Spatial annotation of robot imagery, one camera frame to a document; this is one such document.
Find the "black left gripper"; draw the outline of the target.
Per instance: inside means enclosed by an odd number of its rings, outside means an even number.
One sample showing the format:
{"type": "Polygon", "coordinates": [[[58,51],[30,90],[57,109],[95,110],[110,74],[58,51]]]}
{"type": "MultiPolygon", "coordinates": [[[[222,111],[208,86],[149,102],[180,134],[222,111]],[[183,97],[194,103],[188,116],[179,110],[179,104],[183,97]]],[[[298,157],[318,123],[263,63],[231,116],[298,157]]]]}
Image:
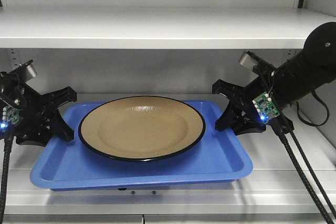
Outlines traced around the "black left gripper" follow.
{"type": "Polygon", "coordinates": [[[55,135],[66,142],[74,139],[74,130],[64,121],[59,110],[68,102],[76,102],[77,93],[71,87],[39,94],[17,74],[1,72],[1,122],[5,106],[19,109],[17,124],[1,125],[1,139],[16,137],[18,145],[46,146],[55,135]]]}

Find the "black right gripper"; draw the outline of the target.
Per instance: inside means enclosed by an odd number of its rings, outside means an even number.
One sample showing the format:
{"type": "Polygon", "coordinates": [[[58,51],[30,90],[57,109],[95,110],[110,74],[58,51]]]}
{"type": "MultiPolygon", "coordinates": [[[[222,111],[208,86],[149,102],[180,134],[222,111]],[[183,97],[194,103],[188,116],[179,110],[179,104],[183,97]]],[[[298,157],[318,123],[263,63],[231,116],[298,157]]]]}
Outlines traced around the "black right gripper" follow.
{"type": "Polygon", "coordinates": [[[220,94],[230,102],[215,122],[215,130],[222,132],[231,128],[236,135],[265,131],[268,123],[261,122],[252,100],[268,91],[269,86],[261,77],[257,77],[245,87],[218,79],[212,84],[212,94],[220,94]]]}

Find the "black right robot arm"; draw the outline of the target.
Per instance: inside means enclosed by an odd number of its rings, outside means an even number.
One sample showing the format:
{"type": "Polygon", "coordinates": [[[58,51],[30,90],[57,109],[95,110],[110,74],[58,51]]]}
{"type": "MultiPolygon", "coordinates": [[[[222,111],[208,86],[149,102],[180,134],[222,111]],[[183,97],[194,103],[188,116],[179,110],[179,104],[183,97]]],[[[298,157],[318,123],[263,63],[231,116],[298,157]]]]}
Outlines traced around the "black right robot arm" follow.
{"type": "Polygon", "coordinates": [[[243,52],[239,63],[257,78],[245,87],[223,80],[213,84],[212,92],[229,100],[215,129],[231,128],[237,135],[261,133],[274,119],[285,127],[291,122],[281,118],[282,109],[335,80],[335,23],[314,29],[303,49],[278,68],[251,51],[243,52]]]}

